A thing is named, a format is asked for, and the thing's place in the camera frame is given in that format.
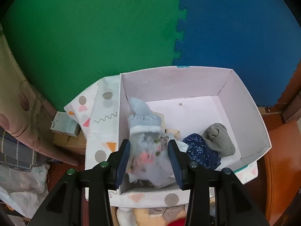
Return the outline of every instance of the gray circle pattern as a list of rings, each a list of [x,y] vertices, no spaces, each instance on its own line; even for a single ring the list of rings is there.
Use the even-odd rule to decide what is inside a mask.
[[[113,106],[113,100],[112,99],[109,99],[109,100],[104,99],[103,100],[103,107],[111,108],[112,106]]]
[[[95,153],[95,160],[99,163],[102,161],[105,161],[106,160],[106,152],[104,152],[103,150],[98,150]]]
[[[80,105],[84,105],[87,102],[87,99],[85,96],[80,96],[78,102]]]
[[[113,97],[113,93],[112,92],[105,92],[102,97],[104,99],[111,99]]]
[[[171,193],[165,196],[164,202],[168,206],[174,206],[179,202],[179,197]]]

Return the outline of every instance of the squiggly line pattern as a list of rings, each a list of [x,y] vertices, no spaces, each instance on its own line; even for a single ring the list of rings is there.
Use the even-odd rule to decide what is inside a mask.
[[[112,195],[111,195],[111,193],[112,193],[112,194],[115,194],[115,195],[117,195],[117,194],[118,194],[118,192],[117,192],[117,191],[110,191],[110,192],[109,192],[109,198],[112,198]]]
[[[109,119],[112,119],[112,115],[115,116],[115,117],[117,117],[117,112],[115,112],[115,114],[116,114],[116,115],[114,115],[114,114],[112,113],[112,114],[110,115],[110,117],[106,115],[106,116],[104,117],[104,119],[100,118],[99,121],[94,120],[93,123],[94,123],[94,122],[100,123],[100,120],[105,121],[107,117],[108,117]]]

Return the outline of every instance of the knitted hat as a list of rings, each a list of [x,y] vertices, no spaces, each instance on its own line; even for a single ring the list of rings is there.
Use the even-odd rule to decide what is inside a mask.
[[[220,157],[234,155],[235,147],[224,125],[212,124],[204,131],[203,138],[208,147],[215,150]]]
[[[130,115],[130,136],[137,133],[164,133],[161,117],[153,114],[148,105],[137,98],[128,101],[135,115]]]

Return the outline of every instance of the clothing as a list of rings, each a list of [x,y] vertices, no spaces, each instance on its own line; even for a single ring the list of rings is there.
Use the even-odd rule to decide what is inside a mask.
[[[210,149],[217,151],[219,157],[235,154],[234,144],[224,125],[220,123],[212,124],[204,131],[203,138]]]
[[[130,136],[138,133],[164,133],[161,117],[153,114],[144,101],[130,98],[128,102],[135,112],[135,115],[130,115],[128,118]]]
[[[148,180],[157,189],[175,183],[167,151],[168,141],[168,137],[160,137],[158,133],[130,136],[131,162],[126,170],[130,183]]]
[[[168,130],[170,130],[170,129],[167,129],[167,130],[166,130],[166,134],[167,134],[169,140],[174,139],[175,142],[177,143],[177,146],[178,146],[179,150],[180,150],[181,152],[186,152],[187,149],[188,149],[188,144],[186,144],[186,143],[184,143],[184,142],[182,142],[182,141],[180,141],[180,140],[177,140],[173,133],[168,133],[168,132],[167,132]]]
[[[168,226],[184,226],[186,218],[179,218],[176,221],[171,222]]]
[[[133,208],[118,207],[116,216],[120,226],[137,226]]]
[[[148,209],[148,214],[150,216],[163,216],[163,218],[169,223],[173,221],[183,209],[184,205],[153,207]]]
[[[180,140],[181,139],[181,133],[179,130],[176,129],[166,129],[165,133],[172,133],[174,135],[174,138],[176,140]]]
[[[221,158],[216,151],[209,149],[201,135],[192,133],[183,139],[188,144],[187,154],[190,159],[203,165],[205,168],[215,170],[221,164]]]
[[[148,180],[158,189],[174,183],[167,151],[169,138],[161,127],[161,117],[153,114],[142,100],[130,98],[129,104],[135,113],[128,118],[131,149],[126,173],[129,182]]]

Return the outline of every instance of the orange triangle pattern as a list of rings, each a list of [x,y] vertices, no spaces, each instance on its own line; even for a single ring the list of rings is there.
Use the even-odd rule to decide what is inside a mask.
[[[116,149],[116,143],[107,142],[107,144],[108,144],[110,150],[111,150],[112,152],[115,152],[115,149]]]

